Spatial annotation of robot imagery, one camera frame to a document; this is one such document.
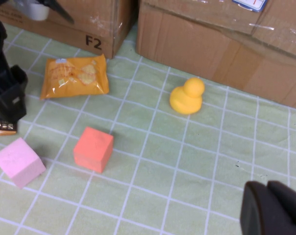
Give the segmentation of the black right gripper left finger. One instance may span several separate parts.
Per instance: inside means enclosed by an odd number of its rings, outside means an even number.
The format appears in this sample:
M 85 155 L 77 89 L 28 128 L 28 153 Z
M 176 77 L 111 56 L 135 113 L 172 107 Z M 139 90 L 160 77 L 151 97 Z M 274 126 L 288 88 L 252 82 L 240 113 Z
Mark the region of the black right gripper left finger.
M 244 235 L 296 235 L 296 224 L 268 184 L 257 181 L 245 184 L 240 224 Z

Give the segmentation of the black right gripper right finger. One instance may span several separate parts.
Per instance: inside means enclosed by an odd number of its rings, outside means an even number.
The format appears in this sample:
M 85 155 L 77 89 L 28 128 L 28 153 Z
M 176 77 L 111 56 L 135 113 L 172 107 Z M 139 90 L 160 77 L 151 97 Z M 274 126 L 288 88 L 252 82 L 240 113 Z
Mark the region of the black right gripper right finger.
M 268 189 L 296 224 L 296 191 L 280 181 L 268 181 Z

